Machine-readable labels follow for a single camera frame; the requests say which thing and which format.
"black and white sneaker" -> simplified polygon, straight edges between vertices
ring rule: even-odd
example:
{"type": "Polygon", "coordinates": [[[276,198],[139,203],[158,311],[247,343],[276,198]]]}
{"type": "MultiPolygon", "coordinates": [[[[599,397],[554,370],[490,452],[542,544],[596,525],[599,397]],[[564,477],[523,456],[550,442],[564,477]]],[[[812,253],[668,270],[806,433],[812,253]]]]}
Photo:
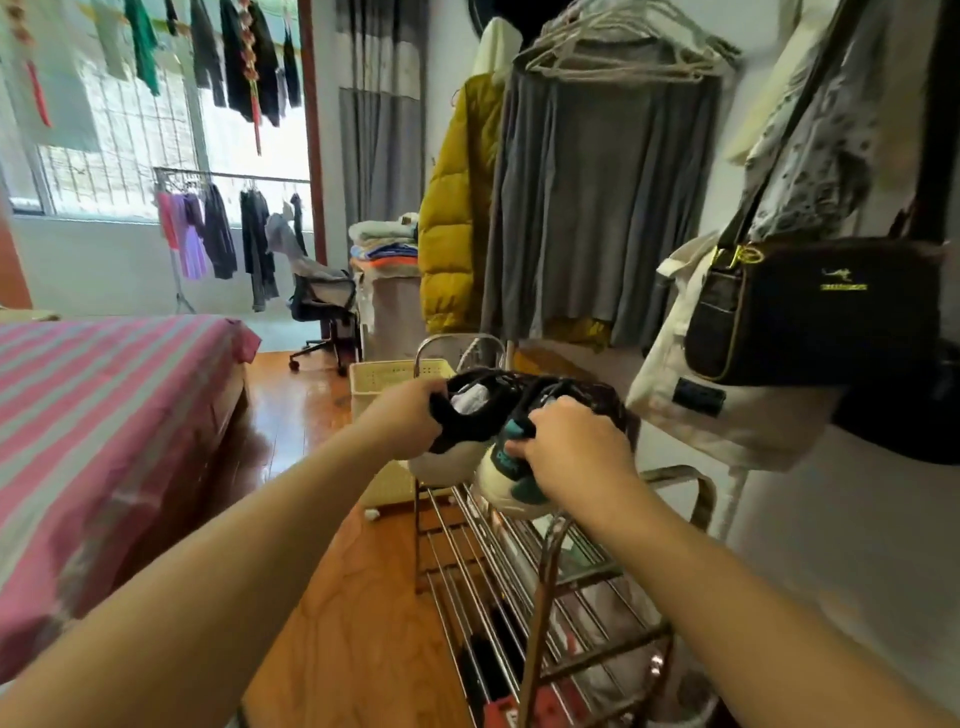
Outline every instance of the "black and white sneaker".
{"type": "Polygon", "coordinates": [[[610,385],[555,377],[537,379],[527,388],[476,471],[480,494],[506,516],[531,520],[555,509],[537,485],[527,462],[511,457],[504,445],[509,440],[535,437],[537,428],[530,422],[530,413],[563,396],[585,404],[598,415],[610,417],[618,429],[627,431],[630,416],[610,385]]]}
{"type": "Polygon", "coordinates": [[[470,481],[490,442],[534,379],[501,369],[472,369],[449,379],[448,397],[430,397],[430,414],[444,430],[428,452],[407,461],[407,469],[424,485],[470,481]]]}

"bed frame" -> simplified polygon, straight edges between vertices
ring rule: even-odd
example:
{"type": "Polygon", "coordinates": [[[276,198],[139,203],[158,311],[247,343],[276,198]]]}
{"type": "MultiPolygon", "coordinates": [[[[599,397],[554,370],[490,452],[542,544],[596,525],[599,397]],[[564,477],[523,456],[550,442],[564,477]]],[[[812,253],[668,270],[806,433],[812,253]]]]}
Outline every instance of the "bed frame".
{"type": "Polygon", "coordinates": [[[113,582],[115,591],[168,548],[204,521],[205,506],[217,485],[214,467],[224,435],[235,416],[247,406],[247,380],[243,364],[236,364],[220,394],[209,405],[209,417],[194,429],[193,443],[184,455],[172,485],[164,496],[160,514],[133,545],[113,582]]]}

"hand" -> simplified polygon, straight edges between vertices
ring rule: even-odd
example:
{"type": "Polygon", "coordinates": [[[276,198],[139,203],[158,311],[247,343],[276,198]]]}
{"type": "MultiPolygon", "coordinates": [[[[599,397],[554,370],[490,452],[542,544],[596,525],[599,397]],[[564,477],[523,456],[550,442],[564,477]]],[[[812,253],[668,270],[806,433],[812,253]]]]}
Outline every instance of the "hand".
{"type": "Polygon", "coordinates": [[[446,396],[446,380],[418,376],[389,387],[357,420],[368,436],[382,446],[391,460],[423,455],[440,435],[441,427],[430,416],[430,394],[446,396]]]}
{"type": "Polygon", "coordinates": [[[508,441],[505,449],[530,463],[543,492],[574,518],[583,518],[598,499],[615,500],[604,498],[603,490],[640,483],[630,443],[609,417],[560,397],[531,412],[530,421],[537,435],[508,441]]]}

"window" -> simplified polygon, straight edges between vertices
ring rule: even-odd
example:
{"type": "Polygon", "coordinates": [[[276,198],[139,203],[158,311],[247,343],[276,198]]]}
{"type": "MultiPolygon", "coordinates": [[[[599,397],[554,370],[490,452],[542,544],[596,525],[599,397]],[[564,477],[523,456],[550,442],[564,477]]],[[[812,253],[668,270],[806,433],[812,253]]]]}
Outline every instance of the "window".
{"type": "MultiPolygon", "coordinates": [[[[272,20],[268,16],[268,24],[273,25],[272,20]]],[[[282,39],[282,31],[271,30],[275,40],[282,39]]],[[[94,37],[92,23],[87,31],[88,37],[94,37]]],[[[260,129],[263,156],[259,157],[252,124],[232,109],[215,107],[210,91],[197,89],[172,70],[180,68],[173,53],[156,54],[160,95],[155,97],[134,78],[121,81],[110,76],[102,58],[96,57],[96,41],[92,52],[89,44],[82,46],[81,50],[78,45],[75,63],[93,112],[98,152],[25,143],[6,83],[9,69],[0,66],[4,74],[0,79],[0,165],[15,212],[153,221],[156,166],[309,179],[303,108],[288,108],[279,129],[265,121],[260,129]]],[[[217,182],[225,200],[235,198],[244,185],[217,182]]],[[[262,186],[267,194],[270,186],[262,186]]],[[[304,195],[305,185],[299,189],[276,186],[276,192],[287,198],[294,191],[304,195]]],[[[304,227],[312,230],[309,201],[305,202],[304,227]]]]}

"clothing rack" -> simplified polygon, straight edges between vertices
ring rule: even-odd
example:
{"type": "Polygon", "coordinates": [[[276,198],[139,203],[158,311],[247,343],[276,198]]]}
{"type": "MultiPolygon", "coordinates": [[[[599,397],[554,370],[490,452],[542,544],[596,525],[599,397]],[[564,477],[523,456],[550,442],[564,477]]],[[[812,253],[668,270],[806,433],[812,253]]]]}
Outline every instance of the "clothing rack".
{"type": "MultiPolygon", "coordinates": [[[[432,342],[456,336],[439,334],[424,341],[414,360],[414,376],[432,342]]],[[[502,343],[495,343],[505,353],[502,343]]],[[[465,352],[461,367],[475,344],[465,352]]],[[[712,480],[688,466],[659,468],[641,476],[655,490],[695,482],[690,522],[704,531],[709,528],[716,505],[712,480]]],[[[623,569],[568,514],[559,513],[546,529],[538,528],[478,501],[465,483],[446,488],[415,480],[413,504],[415,588],[433,598],[468,702],[482,693],[490,703],[496,683],[508,688],[516,708],[512,722],[503,725],[531,728],[542,692],[576,728],[625,725],[625,720],[646,724],[640,721],[670,679],[672,626],[637,609],[621,578],[623,569]],[[574,551],[576,559],[571,558],[574,551]],[[629,627],[605,623],[594,606],[600,593],[620,605],[632,623],[629,627]],[[504,627],[498,628],[492,619],[493,605],[513,617],[501,620],[504,627]],[[488,670],[496,670],[496,675],[481,669],[478,639],[489,642],[494,660],[488,670]],[[571,641],[576,647],[571,648],[571,641]],[[641,648],[649,655],[646,677],[624,684],[611,663],[641,648]],[[522,666],[512,654],[523,656],[522,666]],[[604,676],[612,694],[601,696],[591,688],[589,670],[604,676]]],[[[482,721],[472,710],[470,718],[479,728],[482,721]]]]}
{"type": "MultiPolygon", "coordinates": [[[[154,167],[154,179],[156,181],[156,193],[160,192],[185,192],[190,184],[200,182],[211,183],[213,178],[223,180],[243,180],[251,182],[254,186],[258,182],[279,183],[283,185],[283,194],[286,194],[286,187],[290,185],[306,184],[309,186],[310,180],[297,180],[287,177],[264,177],[261,175],[238,175],[230,172],[205,172],[199,169],[180,169],[178,167],[154,167]]],[[[303,199],[309,200],[309,193],[303,199]]],[[[189,313],[197,313],[197,309],[187,300],[183,293],[183,278],[180,275],[180,261],[177,252],[172,248],[170,252],[170,268],[174,275],[174,284],[177,286],[177,313],[184,310],[189,313]]]]}

